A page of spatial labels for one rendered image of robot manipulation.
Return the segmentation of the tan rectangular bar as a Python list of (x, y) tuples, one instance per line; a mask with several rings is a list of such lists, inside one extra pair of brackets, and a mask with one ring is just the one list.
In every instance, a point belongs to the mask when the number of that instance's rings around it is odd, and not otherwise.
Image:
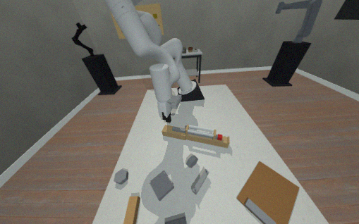
[(138, 217), (138, 209), (140, 204), (140, 197), (129, 197), (126, 215), (123, 224), (136, 224)]

